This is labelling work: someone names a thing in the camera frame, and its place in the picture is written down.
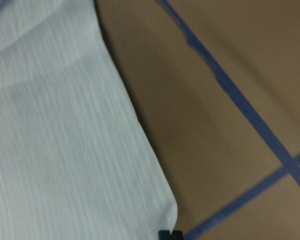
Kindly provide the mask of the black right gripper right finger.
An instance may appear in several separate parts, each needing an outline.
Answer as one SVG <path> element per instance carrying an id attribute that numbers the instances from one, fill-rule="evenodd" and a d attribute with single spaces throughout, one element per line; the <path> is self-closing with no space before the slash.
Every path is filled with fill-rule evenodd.
<path id="1" fill-rule="evenodd" d="M 172 231 L 171 240 L 184 240 L 184 235 L 182 231 Z"/>

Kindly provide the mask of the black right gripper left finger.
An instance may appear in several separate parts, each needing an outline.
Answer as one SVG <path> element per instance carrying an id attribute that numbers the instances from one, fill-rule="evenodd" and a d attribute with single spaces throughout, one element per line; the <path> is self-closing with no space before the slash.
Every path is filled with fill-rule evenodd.
<path id="1" fill-rule="evenodd" d="M 170 231 L 159 231 L 158 232 L 158 239 L 159 240 L 171 240 Z"/>

